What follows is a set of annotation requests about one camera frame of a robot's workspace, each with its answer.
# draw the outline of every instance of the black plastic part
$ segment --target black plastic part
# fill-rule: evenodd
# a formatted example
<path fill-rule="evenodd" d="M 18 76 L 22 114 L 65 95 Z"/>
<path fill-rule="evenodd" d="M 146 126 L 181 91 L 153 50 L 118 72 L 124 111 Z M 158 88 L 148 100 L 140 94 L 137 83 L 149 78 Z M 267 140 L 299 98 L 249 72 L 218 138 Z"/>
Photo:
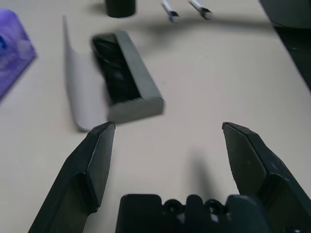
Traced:
<path fill-rule="evenodd" d="M 223 130 L 240 194 L 259 198 L 276 233 L 311 229 L 311 200 L 284 163 L 250 129 L 226 122 Z"/>
<path fill-rule="evenodd" d="M 174 23 L 174 18 L 179 17 L 179 14 L 176 11 L 169 11 L 169 20 Z"/>
<path fill-rule="evenodd" d="M 115 36 L 112 37 L 112 41 L 107 40 L 107 36 L 93 37 L 92 49 L 105 78 L 110 100 L 116 104 L 140 98 L 140 94 L 121 48 Z"/>
<path fill-rule="evenodd" d="M 136 0 L 105 0 L 107 15 L 115 18 L 129 17 L 135 14 Z"/>
<path fill-rule="evenodd" d="M 169 206 L 178 206 L 172 214 Z M 197 195 L 186 205 L 169 200 L 164 205 L 158 195 L 123 196 L 116 233 L 272 233 L 265 212 L 256 198 L 232 195 L 226 212 L 212 214 Z"/>
<path fill-rule="evenodd" d="M 64 162 L 30 233 L 82 233 L 104 195 L 115 126 L 95 127 Z"/>

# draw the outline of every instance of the white table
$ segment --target white table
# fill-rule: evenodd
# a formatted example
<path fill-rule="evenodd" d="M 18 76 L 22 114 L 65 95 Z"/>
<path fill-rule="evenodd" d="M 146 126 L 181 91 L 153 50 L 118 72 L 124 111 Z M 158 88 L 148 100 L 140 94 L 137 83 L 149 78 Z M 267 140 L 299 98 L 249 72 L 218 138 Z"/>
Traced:
<path fill-rule="evenodd" d="M 38 58 L 0 103 L 1 232 L 27 232 L 63 162 L 83 140 L 64 86 L 62 15 L 76 50 L 95 33 L 127 30 L 166 101 L 166 112 L 118 126 L 111 170 L 86 233 L 113 233 L 120 198 L 156 193 L 185 203 L 189 194 L 225 202 L 238 193 L 223 121 L 257 132 L 311 196 L 311 96 L 256 0 L 209 0 L 205 21 L 171 1 L 138 0 L 134 17 L 104 16 L 95 0 L 2 0 L 30 35 Z"/>

